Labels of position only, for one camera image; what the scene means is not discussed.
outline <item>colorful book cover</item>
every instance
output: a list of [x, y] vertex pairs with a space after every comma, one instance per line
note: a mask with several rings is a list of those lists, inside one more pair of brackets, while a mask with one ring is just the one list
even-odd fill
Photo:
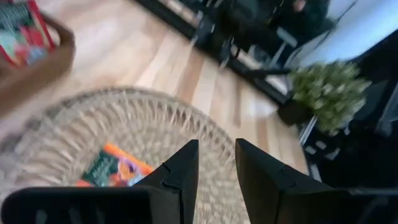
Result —
[[0, 2], [0, 54], [14, 65], [32, 64], [55, 47], [36, 2]]
[[153, 171], [115, 145], [107, 144], [76, 183], [80, 187], [130, 187]]

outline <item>wooden tray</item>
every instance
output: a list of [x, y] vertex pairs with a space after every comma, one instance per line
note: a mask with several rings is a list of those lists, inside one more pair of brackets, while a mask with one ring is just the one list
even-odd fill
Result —
[[72, 31], [51, 17], [42, 16], [47, 25], [57, 31], [60, 44], [48, 57], [26, 67], [0, 61], [0, 117], [61, 77], [72, 65], [75, 54]]

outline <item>round jute rug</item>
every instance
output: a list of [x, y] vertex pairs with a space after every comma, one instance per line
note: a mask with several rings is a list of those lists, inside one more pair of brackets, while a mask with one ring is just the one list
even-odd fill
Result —
[[74, 185], [108, 141], [158, 167], [191, 139], [200, 140], [195, 223], [245, 223], [230, 137], [194, 107], [134, 88], [65, 100], [4, 141], [0, 202], [28, 186]]

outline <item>potted plant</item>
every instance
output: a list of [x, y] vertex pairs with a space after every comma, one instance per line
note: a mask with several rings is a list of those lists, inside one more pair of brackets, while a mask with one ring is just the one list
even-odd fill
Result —
[[291, 126], [314, 115], [321, 131], [336, 133], [365, 104], [363, 91], [371, 82], [357, 78], [358, 74], [355, 64], [344, 62], [318, 63], [291, 72], [294, 97], [278, 109], [280, 118]]

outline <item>green plant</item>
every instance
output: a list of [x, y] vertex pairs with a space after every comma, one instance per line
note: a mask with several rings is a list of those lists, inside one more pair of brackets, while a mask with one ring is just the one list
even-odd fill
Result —
[[358, 74], [353, 63], [333, 62], [300, 68], [289, 75], [294, 99], [312, 109], [321, 131], [335, 134], [365, 104], [363, 91], [371, 82], [356, 78]]

